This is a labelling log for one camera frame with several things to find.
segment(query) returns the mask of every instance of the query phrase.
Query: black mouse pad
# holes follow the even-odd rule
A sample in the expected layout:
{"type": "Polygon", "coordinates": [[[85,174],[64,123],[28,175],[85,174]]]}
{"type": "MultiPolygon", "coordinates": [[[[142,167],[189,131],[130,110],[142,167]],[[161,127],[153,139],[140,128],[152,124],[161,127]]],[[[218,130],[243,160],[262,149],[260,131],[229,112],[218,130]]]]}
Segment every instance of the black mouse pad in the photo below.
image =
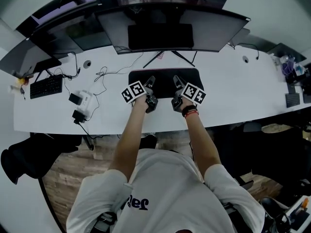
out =
{"type": "Polygon", "coordinates": [[[155,84],[152,89],[155,97],[158,99],[173,98],[177,90],[173,82],[175,75],[182,78],[186,82],[185,85],[189,82],[204,90],[199,71],[196,68],[135,70],[129,73],[128,83],[140,81],[144,85],[151,76],[154,76],[155,84]]]}

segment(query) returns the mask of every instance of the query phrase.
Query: monitor screen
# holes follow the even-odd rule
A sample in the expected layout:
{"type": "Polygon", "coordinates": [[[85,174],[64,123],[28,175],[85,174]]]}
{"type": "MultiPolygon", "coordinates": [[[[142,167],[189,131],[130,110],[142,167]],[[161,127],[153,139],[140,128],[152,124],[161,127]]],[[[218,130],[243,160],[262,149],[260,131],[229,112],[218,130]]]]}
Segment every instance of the monitor screen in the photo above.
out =
{"type": "Polygon", "coordinates": [[[140,4],[97,15],[118,53],[155,50],[219,52],[250,19],[183,4],[140,4]]]}
{"type": "Polygon", "coordinates": [[[59,65],[61,62],[30,39],[23,40],[0,60],[0,69],[18,78],[59,65]]]}

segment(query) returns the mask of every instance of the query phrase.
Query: black monitor base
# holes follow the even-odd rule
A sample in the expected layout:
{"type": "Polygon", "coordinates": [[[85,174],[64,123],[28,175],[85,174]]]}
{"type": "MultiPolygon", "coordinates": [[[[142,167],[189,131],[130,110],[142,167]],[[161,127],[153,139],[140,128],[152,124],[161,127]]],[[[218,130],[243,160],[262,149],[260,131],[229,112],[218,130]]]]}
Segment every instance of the black monitor base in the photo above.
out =
{"type": "MultiPolygon", "coordinates": [[[[151,61],[149,61],[146,65],[144,65],[143,68],[145,68],[146,66],[148,66],[153,60],[155,60],[158,56],[160,56],[164,51],[159,52],[155,57],[152,58],[151,61]]],[[[177,51],[171,51],[173,54],[177,55],[179,58],[182,58],[183,60],[187,61],[190,65],[192,65],[193,67],[195,67],[194,64],[192,64],[189,60],[187,60],[184,56],[182,56],[179,52],[177,51]]]]}

